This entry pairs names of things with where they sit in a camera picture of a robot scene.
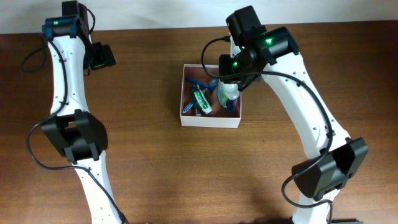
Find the blue white toothbrush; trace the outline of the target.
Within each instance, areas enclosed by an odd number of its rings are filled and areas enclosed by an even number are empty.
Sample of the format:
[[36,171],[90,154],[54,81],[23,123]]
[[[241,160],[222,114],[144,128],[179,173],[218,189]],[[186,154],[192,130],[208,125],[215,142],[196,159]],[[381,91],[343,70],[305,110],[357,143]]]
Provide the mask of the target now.
[[186,107],[184,107],[182,112],[186,113],[191,108],[195,108],[196,114],[200,114],[199,111],[204,112],[205,114],[210,114],[213,111],[213,109],[208,100],[206,99],[205,93],[209,91],[211,95],[213,94],[217,85],[217,79],[212,79],[212,81],[209,84],[199,82],[198,80],[195,80],[190,77],[187,77],[186,81],[192,83],[190,89],[193,96],[193,101],[189,103]]

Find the blue disposable razor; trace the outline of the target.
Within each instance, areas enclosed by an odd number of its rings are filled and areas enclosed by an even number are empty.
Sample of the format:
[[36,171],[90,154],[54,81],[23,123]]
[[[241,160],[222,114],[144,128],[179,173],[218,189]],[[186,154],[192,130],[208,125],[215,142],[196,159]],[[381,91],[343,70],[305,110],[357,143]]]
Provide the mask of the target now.
[[198,80],[195,80],[195,79],[193,79],[191,77],[187,77],[186,81],[192,82],[193,84],[196,84],[196,85],[199,85],[200,87],[203,87],[204,89],[208,90],[211,95],[213,94],[213,92],[214,92],[214,90],[215,90],[215,88],[217,86],[217,83],[218,83],[217,79],[212,79],[209,84],[206,84],[206,83],[203,83],[203,82],[199,82]]

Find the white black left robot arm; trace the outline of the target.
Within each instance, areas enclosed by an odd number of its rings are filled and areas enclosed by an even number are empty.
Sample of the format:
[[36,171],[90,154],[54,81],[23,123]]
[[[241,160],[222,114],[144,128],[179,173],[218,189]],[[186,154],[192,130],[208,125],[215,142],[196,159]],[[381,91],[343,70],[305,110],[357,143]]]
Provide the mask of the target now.
[[86,102],[84,72],[116,64],[109,45],[92,42],[90,13],[78,1],[64,1],[62,15],[46,19],[42,26],[52,56],[54,92],[50,117],[40,127],[78,174],[92,223],[127,223],[106,170],[106,128]]

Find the teal white toothpaste tube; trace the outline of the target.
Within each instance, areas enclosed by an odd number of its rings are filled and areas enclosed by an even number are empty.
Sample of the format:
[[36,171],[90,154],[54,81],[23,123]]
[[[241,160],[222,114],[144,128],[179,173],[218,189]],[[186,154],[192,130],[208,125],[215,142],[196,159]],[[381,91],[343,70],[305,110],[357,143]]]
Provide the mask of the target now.
[[195,116],[202,116],[202,111],[199,106],[195,106]]

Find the green Dettol soap bar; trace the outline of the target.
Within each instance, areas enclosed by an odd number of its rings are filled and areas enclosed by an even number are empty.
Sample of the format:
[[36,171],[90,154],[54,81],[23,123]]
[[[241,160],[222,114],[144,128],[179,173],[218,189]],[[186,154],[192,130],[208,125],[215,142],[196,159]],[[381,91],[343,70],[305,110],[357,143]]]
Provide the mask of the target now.
[[210,114],[213,109],[205,97],[204,90],[201,90],[198,85],[191,85],[190,89],[192,91],[194,100],[196,101],[202,112],[204,112],[205,114]]

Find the clear purple foam soap bottle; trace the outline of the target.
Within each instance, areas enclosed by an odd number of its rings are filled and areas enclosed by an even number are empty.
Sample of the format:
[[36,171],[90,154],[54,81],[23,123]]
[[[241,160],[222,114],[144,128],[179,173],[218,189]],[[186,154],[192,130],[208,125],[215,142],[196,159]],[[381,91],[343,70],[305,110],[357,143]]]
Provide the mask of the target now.
[[217,99],[224,109],[230,113],[234,113],[239,97],[240,91],[237,84],[227,84],[218,80]]

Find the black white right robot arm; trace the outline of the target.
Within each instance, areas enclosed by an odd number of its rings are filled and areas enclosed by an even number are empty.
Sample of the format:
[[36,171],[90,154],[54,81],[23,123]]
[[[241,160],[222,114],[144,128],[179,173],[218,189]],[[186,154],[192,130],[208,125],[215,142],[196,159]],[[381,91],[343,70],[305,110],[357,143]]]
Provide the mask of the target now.
[[287,28],[266,29],[252,6],[234,11],[226,23],[231,51],[219,59],[221,80],[239,91],[265,81],[292,120],[307,157],[287,179],[300,191],[290,222],[330,223],[334,198],[368,153],[365,140],[351,138],[330,113]]

